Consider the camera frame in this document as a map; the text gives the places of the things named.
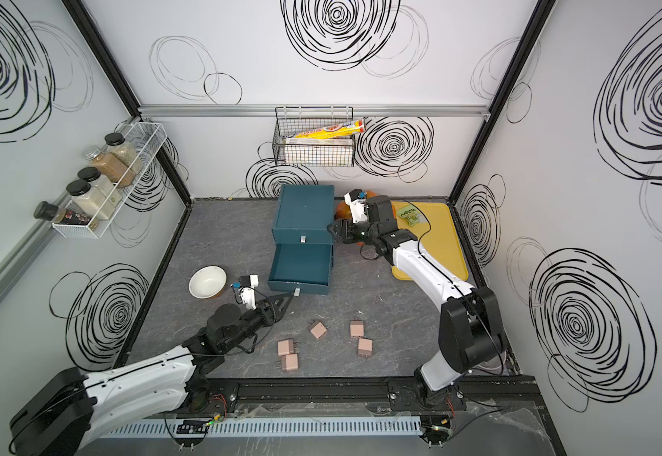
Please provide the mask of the teal drawer cabinet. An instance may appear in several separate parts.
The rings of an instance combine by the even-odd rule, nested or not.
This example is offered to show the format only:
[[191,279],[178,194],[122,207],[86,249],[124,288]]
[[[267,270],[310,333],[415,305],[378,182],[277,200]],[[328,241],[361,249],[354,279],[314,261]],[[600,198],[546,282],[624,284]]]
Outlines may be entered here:
[[272,226],[276,245],[268,277],[275,292],[327,295],[334,264],[328,226],[335,216],[332,185],[285,185]]

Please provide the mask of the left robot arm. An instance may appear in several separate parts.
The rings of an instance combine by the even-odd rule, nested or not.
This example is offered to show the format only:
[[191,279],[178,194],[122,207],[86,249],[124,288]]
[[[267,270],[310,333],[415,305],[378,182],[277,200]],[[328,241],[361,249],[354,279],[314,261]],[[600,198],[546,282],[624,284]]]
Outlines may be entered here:
[[182,408],[203,378],[230,356],[253,353],[293,301],[266,296],[255,308],[218,308],[182,344],[154,357],[102,372],[77,367],[55,374],[11,418],[12,455],[73,455],[124,425]]

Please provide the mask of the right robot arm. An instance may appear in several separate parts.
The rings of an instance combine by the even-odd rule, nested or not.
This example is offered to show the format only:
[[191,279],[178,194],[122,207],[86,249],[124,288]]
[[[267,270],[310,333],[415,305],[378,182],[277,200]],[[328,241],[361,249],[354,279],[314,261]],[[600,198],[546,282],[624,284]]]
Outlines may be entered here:
[[409,276],[439,310],[438,352],[416,372],[425,391],[447,389],[481,363],[503,358],[508,339],[490,288],[476,288],[446,269],[420,237],[398,226],[388,197],[369,197],[356,189],[344,196],[344,202],[351,217],[328,226],[335,241],[372,246],[379,257]]

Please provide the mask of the orange pumpkin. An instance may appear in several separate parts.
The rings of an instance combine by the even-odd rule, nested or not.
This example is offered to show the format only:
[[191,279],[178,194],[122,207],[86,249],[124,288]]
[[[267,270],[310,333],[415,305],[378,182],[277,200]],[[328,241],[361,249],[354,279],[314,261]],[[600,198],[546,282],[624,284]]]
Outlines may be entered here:
[[[370,199],[372,197],[376,197],[378,195],[376,192],[371,191],[371,190],[363,190],[363,191],[365,191],[367,193],[366,203],[367,203],[368,199]],[[337,205],[336,212],[335,212],[335,219],[336,220],[352,220],[349,207],[344,202],[344,197],[343,197],[342,201]]]

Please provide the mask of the green snack packet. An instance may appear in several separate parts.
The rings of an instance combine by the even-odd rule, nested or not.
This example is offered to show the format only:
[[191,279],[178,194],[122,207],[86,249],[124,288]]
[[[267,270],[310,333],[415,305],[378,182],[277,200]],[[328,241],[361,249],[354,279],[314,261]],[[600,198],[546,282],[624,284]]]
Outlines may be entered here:
[[426,223],[427,218],[412,204],[406,204],[397,209],[397,217],[404,220],[410,227]]

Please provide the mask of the white bowl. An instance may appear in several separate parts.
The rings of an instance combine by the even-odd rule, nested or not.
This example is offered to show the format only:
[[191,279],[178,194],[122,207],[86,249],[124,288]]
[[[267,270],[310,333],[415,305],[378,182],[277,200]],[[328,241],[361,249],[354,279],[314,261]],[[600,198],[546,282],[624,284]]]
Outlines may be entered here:
[[227,281],[226,271],[219,266],[206,266],[189,280],[188,291],[197,299],[214,298],[222,294]]

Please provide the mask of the yellow tray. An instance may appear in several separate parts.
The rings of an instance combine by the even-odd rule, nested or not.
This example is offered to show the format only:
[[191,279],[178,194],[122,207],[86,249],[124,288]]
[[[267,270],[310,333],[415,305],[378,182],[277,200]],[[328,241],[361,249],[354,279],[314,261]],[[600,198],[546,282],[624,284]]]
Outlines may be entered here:
[[439,261],[448,271],[462,280],[470,277],[456,227],[452,221],[449,207],[444,203],[426,203],[417,201],[414,205],[419,209],[416,215],[418,222],[408,224],[406,218],[401,218],[403,211],[410,212],[414,207],[406,201],[392,201],[397,213],[397,224],[400,229],[408,229],[418,238],[428,253]]

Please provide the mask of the yellow snack tube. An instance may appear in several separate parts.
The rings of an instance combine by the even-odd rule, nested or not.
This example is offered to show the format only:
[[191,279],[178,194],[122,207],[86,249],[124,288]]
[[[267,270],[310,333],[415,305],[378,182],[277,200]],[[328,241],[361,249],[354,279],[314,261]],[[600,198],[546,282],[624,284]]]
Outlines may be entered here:
[[292,139],[329,140],[352,136],[357,133],[363,133],[364,131],[365,123],[363,119],[360,119],[349,123],[339,123],[338,125],[330,125],[330,127],[321,127],[315,130],[297,133],[292,136]]

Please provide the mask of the spice jar white powder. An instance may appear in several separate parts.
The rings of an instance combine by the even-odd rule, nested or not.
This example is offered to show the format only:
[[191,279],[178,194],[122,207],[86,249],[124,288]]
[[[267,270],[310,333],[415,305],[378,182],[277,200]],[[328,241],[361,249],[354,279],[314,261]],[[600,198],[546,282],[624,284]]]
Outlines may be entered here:
[[121,194],[115,189],[113,182],[96,167],[87,166],[80,169],[77,177],[96,187],[113,206],[118,207],[122,202]]

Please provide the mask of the spice jar brown powder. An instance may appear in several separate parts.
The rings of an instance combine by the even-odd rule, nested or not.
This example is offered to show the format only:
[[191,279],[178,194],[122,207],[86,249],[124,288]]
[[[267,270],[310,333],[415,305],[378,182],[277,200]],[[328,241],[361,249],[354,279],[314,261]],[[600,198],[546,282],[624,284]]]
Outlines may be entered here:
[[86,161],[106,175],[118,188],[133,184],[143,170],[143,162],[132,142],[119,132],[105,136],[106,145],[83,153]]

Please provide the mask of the spice jar cream powder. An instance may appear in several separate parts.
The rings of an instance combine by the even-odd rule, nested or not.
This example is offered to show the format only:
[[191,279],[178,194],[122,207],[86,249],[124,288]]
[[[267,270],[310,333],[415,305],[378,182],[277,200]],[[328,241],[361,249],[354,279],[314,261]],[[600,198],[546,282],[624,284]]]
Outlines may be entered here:
[[97,187],[86,180],[78,179],[70,182],[66,190],[72,200],[91,218],[110,220],[115,213],[115,206]]

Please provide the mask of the small dark spice bottle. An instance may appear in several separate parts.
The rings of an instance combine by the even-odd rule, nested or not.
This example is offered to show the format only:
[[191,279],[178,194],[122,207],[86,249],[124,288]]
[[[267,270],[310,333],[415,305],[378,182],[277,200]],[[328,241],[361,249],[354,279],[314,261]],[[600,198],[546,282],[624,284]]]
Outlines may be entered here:
[[47,201],[40,201],[32,216],[36,220],[45,220],[45,222],[59,225],[87,226],[91,222],[91,217]]

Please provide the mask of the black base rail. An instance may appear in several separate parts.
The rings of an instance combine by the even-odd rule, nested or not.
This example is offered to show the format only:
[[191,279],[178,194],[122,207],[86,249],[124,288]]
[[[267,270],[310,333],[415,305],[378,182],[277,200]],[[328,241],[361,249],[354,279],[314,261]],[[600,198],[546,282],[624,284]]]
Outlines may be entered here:
[[183,409],[187,412],[230,412],[246,404],[361,404],[392,412],[444,413],[466,410],[467,404],[508,406],[543,398],[527,375],[470,376],[433,393],[414,376],[209,378],[195,382]]

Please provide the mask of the clear wall spice shelf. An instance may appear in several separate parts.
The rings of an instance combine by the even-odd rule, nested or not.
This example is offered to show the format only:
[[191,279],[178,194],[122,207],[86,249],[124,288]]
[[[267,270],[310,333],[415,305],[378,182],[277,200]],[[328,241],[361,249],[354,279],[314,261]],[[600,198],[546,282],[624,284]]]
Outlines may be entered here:
[[159,123],[123,125],[85,153],[89,165],[67,185],[68,201],[48,221],[66,239],[114,235],[131,248],[148,235],[151,216],[171,190],[157,156],[167,142]]

